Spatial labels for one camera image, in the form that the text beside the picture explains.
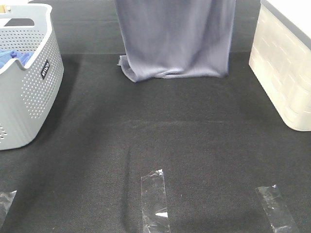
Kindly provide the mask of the grey-blue towel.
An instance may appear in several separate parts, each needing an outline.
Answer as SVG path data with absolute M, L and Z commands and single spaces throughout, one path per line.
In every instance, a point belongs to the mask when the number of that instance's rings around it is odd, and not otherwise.
M 229 72 L 233 0 L 117 0 L 132 82 L 151 78 L 223 77 Z

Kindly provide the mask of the middle clear tape strip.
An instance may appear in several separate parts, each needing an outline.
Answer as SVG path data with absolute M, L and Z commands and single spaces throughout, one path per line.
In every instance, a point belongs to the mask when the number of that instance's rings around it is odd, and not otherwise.
M 141 177 L 141 212 L 144 233 L 171 231 L 162 169 Z

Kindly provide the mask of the clear tape strip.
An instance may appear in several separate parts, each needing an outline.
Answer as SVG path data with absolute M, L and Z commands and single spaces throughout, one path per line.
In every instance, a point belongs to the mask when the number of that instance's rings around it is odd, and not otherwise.
M 162 169 L 141 177 L 141 212 L 144 233 L 171 231 Z
M 255 191 L 274 233 L 300 232 L 276 185 L 260 186 Z
M 17 191 L 0 193 L 0 227 L 2 228 Z

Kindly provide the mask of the black basket label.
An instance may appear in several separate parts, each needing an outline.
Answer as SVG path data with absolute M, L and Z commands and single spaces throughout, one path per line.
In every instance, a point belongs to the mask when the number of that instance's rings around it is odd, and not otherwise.
M 46 60 L 44 66 L 43 66 L 43 68 L 42 68 L 42 70 L 41 70 L 41 72 L 40 72 L 42 79 L 45 79 L 45 77 L 47 76 L 47 73 L 48 73 L 49 69 L 50 69 L 50 63 L 49 63 L 48 60 Z

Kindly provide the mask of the grey perforated laundry basket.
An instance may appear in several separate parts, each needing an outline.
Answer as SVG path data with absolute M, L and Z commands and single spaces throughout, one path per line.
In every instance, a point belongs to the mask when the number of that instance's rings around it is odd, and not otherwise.
M 28 26 L 0 28 L 0 49 L 34 52 L 23 65 L 11 59 L 0 68 L 0 148 L 16 149 L 31 143 L 41 129 L 62 82 L 64 66 L 51 18 L 52 7 L 30 2 L 0 4 L 2 20 L 29 19 Z M 41 70 L 50 69 L 45 79 Z

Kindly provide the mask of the cream basket with grey rim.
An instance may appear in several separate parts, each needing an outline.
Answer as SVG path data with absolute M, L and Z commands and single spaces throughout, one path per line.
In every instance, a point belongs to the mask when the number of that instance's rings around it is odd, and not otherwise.
M 311 129 L 311 2 L 260 2 L 249 65 L 284 123 Z

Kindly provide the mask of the right clear tape strip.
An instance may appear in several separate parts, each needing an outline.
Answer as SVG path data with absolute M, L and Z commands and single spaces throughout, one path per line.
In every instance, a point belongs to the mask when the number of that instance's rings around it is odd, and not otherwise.
M 276 185 L 260 186 L 255 191 L 274 233 L 300 232 Z

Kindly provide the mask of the bright blue cloth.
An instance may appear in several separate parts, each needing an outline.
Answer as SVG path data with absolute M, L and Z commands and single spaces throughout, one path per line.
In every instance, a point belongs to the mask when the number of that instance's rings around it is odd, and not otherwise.
M 3 68 L 11 59 L 19 59 L 19 61 L 25 65 L 33 54 L 34 52 L 32 51 L 22 53 L 17 50 L 0 50 L 0 68 Z

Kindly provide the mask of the left clear tape strip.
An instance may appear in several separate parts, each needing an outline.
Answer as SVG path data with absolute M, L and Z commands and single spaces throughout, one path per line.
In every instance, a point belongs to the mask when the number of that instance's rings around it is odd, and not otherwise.
M 0 193 L 0 227 L 2 228 L 17 191 Z

